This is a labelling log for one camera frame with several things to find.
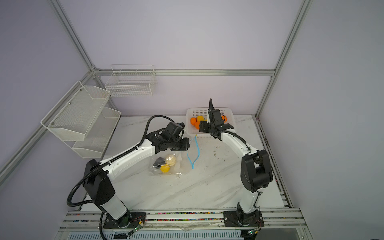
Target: white arm segment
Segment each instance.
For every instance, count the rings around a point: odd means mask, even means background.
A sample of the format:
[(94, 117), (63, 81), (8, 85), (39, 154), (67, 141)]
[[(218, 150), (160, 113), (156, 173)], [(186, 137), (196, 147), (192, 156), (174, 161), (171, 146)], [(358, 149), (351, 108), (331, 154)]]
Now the white arm segment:
[[(145, 139), (143, 144), (140, 147), (138, 147), (137, 150), (134, 150), (133, 152), (128, 153), (124, 157), (121, 157), (120, 159), (114, 161), (113, 163), (111, 163), (111, 165), (103, 167), (104, 171), (108, 171), (107, 176), (110, 179), (110, 181), (113, 182), (118, 177), (118, 175), (123, 173), (125, 170), (127, 170), (137, 162), (154, 155), (155, 147), (152, 146), (151, 144), (152, 142), (150, 140)], [(111, 160), (114, 157), (102, 160), (101, 164)]]
[[(227, 131), (235, 133), (235, 130), (233, 129), (228, 129)], [(222, 132), (221, 140), (226, 143), (240, 159), (246, 154), (254, 154), (257, 151), (256, 148), (249, 144), (243, 143), (240, 139), (229, 133)], [(258, 192), (262, 193), (262, 189), (263, 188), (260, 188), (253, 193), (247, 189), (243, 189), (242, 198), (240, 200), (240, 207), (243, 209), (244, 213), (251, 213), (259, 207), (258, 201), (260, 199), (260, 195)]]

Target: table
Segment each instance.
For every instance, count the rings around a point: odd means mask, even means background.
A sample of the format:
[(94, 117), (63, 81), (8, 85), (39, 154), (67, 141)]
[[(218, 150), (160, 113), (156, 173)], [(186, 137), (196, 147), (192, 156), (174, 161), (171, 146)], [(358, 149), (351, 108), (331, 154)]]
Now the table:
[[(185, 116), (169, 116), (184, 122)], [(143, 135), (148, 116), (121, 117), (116, 126), (104, 159), (110, 158), (137, 144)], [(263, 149), (251, 115), (235, 115), (237, 134), (257, 149)], [(148, 132), (166, 127), (168, 120), (154, 118)], [(129, 168), (113, 183), (116, 194), (129, 210), (185, 210), (234, 208), (245, 188), (240, 180), (241, 161), (218, 139), (197, 139), (200, 157), (192, 170), (183, 153), (181, 175), (151, 176), (150, 159)], [(276, 181), (263, 190), (261, 208), (284, 207)], [(86, 204), (82, 211), (99, 210)]]

